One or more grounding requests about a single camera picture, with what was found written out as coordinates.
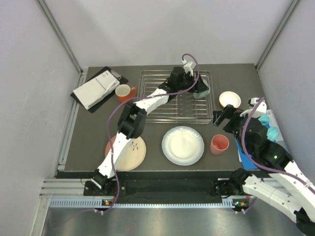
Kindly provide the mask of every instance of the dish rack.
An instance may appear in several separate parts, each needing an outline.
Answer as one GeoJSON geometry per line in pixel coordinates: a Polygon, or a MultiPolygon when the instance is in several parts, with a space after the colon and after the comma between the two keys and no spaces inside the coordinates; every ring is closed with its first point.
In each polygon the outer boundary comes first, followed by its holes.
{"type": "MultiPolygon", "coordinates": [[[[142,71],[138,96],[144,97],[153,93],[170,74],[170,70],[142,71]]],[[[210,86],[209,95],[201,99],[194,99],[193,93],[190,92],[177,95],[173,100],[148,114],[146,122],[208,124],[213,119],[212,111],[215,110],[212,78],[209,71],[201,71],[200,76],[210,86]]]]}

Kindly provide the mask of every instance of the gray tabletop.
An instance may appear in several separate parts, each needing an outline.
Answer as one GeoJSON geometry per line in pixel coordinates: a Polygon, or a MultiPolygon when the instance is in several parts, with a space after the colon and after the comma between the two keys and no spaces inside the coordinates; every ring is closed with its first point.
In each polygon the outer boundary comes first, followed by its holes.
{"type": "MultiPolygon", "coordinates": [[[[144,70],[172,70],[174,65],[157,66],[117,66],[116,72],[129,79],[130,87],[138,86],[140,73],[144,70]]],[[[90,67],[87,79],[91,78],[102,67],[90,67]]],[[[215,105],[220,109],[219,95],[224,91],[237,93],[242,104],[240,109],[248,108],[248,99],[264,96],[263,87],[253,64],[214,64],[201,65],[203,71],[212,74],[215,105]]],[[[90,113],[80,106],[76,118],[71,144],[66,160],[65,171],[94,171],[104,160],[104,150],[108,142],[106,122],[112,111],[119,105],[116,97],[110,98],[96,112],[90,113]]],[[[121,115],[120,109],[113,117],[110,127],[111,136],[116,134],[117,122],[121,115]]],[[[222,128],[205,124],[184,124],[197,130],[204,141],[205,151],[198,162],[190,166],[178,166],[170,162],[163,154],[161,142],[164,134],[171,128],[181,124],[146,123],[141,137],[146,143],[147,153],[142,164],[134,171],[220,171],[235,170],[242,167],[238,159],[237,147],[232,134],[225,133],[222,128]],[[210,141],[216,134],[224,134],[230,141],[229,148],[221,155],[210,153],[210,141]]]]}

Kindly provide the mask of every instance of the stack of white paper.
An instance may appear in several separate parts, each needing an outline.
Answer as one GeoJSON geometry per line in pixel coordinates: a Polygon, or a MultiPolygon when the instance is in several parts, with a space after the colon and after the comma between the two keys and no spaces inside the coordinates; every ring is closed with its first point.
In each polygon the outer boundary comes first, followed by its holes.
{"type": "Polygon", "coordinates": [[[119,81],[107,70],[94,79],[86,82],[73,92],[82,105],[88,110],[104,99],[117,86],[119,81]]]}

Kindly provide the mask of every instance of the wall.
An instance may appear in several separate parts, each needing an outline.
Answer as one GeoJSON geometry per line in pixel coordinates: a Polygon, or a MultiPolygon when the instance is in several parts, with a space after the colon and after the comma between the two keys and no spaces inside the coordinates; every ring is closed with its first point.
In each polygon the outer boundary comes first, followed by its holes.
{"type": "Polygon", "coordinates": [[[0,1],[0,235],[28,235],[78,73],[34,0],[0,1]]]}
{"type": "Polygon", "coordinates": [[[315,182],[315,1],[303,0],[260,70],[269,104],[299,167],[315,182]]]}
{"type": "Polygon", "coordinates": [[[81,67],[256,63],[289,0],[46,0],[81,67]]]}

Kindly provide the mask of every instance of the cup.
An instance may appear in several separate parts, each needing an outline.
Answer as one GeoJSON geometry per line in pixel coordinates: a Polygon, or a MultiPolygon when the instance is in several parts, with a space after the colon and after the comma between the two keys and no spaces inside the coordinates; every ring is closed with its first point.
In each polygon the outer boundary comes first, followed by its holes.
{"type": "Polygon", "coordinates": [[[219,155],[225,150],[227,150],[230,142],[227,137],[222,134],[215,135],[210,143],[210,151],[213,155],[219,155]]]}
{"type": "Polygon", "coordinates": [[[128,85],[119,85],[115,89],[115,94],[121,102],[126,101],[127,99],[134,97],[137,94],[138,90],[136,87],[130,88],[128,85]]]}

